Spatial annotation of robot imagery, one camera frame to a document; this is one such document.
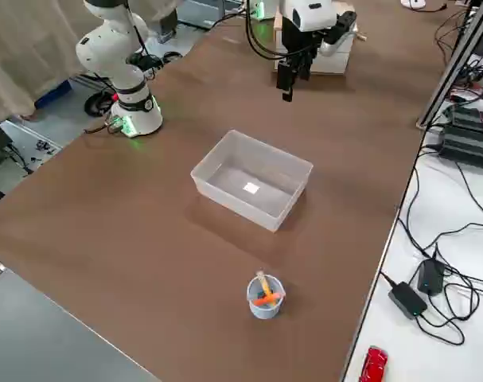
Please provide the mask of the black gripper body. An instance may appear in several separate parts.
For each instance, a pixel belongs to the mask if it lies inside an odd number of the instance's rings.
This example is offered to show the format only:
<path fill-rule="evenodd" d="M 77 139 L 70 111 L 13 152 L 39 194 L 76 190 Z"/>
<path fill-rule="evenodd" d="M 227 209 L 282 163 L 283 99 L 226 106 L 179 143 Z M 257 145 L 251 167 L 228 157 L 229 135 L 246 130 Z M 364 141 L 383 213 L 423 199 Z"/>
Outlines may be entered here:
<path fill-rule="evenodd" d="M 290 19 L 283 18 L 283 45 L 288 53 L 301 51 L 301 55 L 315 59 L 317 36 L 317 31 L 302 32 Z"/>

